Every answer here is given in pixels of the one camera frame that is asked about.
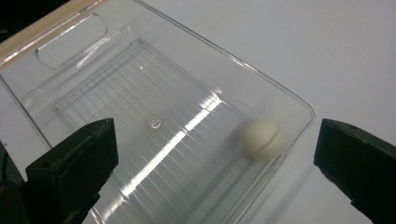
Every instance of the wooden edge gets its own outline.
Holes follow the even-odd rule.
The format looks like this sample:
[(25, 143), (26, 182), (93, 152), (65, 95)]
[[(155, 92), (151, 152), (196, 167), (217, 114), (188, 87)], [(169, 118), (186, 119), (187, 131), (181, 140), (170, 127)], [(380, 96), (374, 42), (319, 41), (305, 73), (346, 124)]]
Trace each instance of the wooden edge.
[(71, 0), (0, 44), (0, 67), (21, 57), (81, 20), (106, 0)]

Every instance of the clear plastic container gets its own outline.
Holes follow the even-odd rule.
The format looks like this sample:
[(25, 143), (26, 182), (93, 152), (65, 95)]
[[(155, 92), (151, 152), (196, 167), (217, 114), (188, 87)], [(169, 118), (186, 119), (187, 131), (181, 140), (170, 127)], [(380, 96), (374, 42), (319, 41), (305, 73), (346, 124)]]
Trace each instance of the clear plastic container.
[[(92, 209), (95, 221), (238, 222), (312, 122), (312, 108), (140, 1), (108, 0), (75, 16), (82, 12), (8, 57), (19, 56), (0, 73), (49, 149), (114, 118), (120, 164)], [(240, 135), (254, 119), (279, 124), (281, 156), (244, 153)]]

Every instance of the ping pong ball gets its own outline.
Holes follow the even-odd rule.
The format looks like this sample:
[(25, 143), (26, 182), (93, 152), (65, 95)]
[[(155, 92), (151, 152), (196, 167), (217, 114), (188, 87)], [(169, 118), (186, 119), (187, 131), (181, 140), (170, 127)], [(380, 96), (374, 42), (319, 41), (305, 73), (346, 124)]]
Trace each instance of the ping pong ball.
[(269, 119), (253, 120), (242, 133), (244, 150), (255, 160), (269, 160), (280, 155), (285, 142), (279, 125)]

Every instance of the white surface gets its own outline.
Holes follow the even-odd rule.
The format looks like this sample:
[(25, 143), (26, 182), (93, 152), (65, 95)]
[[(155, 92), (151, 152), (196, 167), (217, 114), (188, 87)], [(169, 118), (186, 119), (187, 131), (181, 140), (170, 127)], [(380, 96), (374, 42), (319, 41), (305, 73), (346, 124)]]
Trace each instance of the white surface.
[[(243, 223), (371, 223), (312, 161), (323, 118), (351, 123), (396, 145), (395, 1), (145, 2), (263, 71), (316, 111), (314, 125)], [(8, 110), (3, 102), (11, 100), (4, 92), (0, 119)], [(4, 142), (12, 140), (5, 135), (18, 142), (18, 134), (10, 132), (30, 125), (13, 120), (13, 113), (7, 116), (9, 131), (0, 133)], [(35, 145), (31, 154), (10, 152), (20, 168), (40, 153)]]
[(37, 139), (32, 123), (16, 106), (16, 102), (2, 84), (0, 82), (0, 120), (2, 123), (0, 139), (22, 177), (26, 179), (24, 169), (49, 148), (46, 147), (44, 140)]
[(37, 57), (49, 68), (58, 69), (104, 37), (106, 32), (103, 21), (91, 15), (40, 46)]

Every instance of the small circular mark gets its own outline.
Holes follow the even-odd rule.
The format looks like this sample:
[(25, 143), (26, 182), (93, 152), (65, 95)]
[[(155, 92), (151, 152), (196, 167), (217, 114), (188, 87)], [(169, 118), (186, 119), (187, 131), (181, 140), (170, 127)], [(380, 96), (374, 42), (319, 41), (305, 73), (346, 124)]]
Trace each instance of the small circular mark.
[(151, 117), (148, 121), (149, 126), (153, 129), (158, 129), (161, 126), (161, 120), (157, 117)]

